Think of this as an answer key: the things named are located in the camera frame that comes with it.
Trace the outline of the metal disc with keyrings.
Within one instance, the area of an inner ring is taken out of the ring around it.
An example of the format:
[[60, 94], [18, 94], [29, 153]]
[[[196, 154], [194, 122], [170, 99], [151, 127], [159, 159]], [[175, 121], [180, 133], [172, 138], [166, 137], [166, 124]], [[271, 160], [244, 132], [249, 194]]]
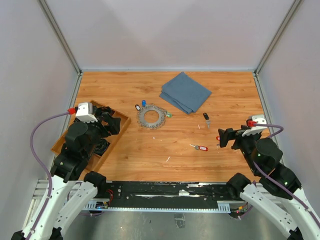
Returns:
[[146, 129], [155, 130], [166, 123], [167, 111], [155, 104], [146, 104], [137, 111], [137, 123]]

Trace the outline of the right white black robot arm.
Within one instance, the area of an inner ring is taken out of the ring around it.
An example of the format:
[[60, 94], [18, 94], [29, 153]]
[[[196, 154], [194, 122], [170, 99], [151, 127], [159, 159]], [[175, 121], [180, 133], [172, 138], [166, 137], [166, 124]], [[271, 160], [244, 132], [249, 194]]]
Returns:
[[232, 149], [240, 150], [259, 183], [283, 207], [279, 207], [247, 177], [236, 173], [226, 183], [227, 196], [242, 199], [271, 221], [288, 240], [318, 240], [320, 218], [309, 203], [303, 186], [295, 173], [280, 160], [283, 152], [270, 138], [260, 133], [244, 135], [245, 130], [218, 130], [219, 146], [224, 148], [233, 141]]

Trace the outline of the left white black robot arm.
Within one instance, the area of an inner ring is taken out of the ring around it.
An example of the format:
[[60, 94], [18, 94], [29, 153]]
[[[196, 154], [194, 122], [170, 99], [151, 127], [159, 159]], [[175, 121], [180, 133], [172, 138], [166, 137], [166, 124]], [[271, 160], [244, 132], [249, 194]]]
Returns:
[[80, 103], [66, 114], [75, 115], [75, 120], [51, 169], [45, 170], [48, 185], [40, 205], [30, 223], [12, 235], [13, 240], [61, 240], [91, 199], [106, 193], [113, 196], [105, 176], [91, 171], [83, 181], [79, 177], [95, 153], [106, 151], [106, 138], [119, 134], [121, 118], [114, 117], [110, 107], [91, 102]]

